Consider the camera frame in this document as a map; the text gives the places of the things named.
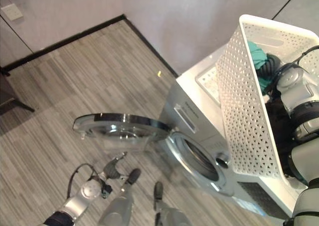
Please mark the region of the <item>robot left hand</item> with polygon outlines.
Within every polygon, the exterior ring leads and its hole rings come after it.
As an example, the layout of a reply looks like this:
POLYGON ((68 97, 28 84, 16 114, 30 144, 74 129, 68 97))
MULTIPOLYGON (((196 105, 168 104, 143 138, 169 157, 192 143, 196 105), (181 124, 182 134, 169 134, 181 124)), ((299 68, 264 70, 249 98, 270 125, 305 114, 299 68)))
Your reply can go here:
POLYGON ((106 166, 103 168, 103 173, 106 179, 125 179, 127 177, 127 175, 121 174, 116 168, 116 164, 122 160, 127 153, 128 152, 126 151, 121 152, 106 164, 106 166))

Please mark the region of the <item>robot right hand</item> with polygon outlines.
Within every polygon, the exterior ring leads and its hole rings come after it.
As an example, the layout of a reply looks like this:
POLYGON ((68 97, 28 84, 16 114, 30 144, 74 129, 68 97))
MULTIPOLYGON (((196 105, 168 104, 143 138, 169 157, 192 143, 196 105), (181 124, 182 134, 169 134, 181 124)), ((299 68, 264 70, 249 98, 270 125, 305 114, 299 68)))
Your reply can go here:
POLYGON ((276 72, 283 66, 283 62, 275 55, 267 54, 265 63, 256 70, 257 76, 265 79, 272 80, 276 72))

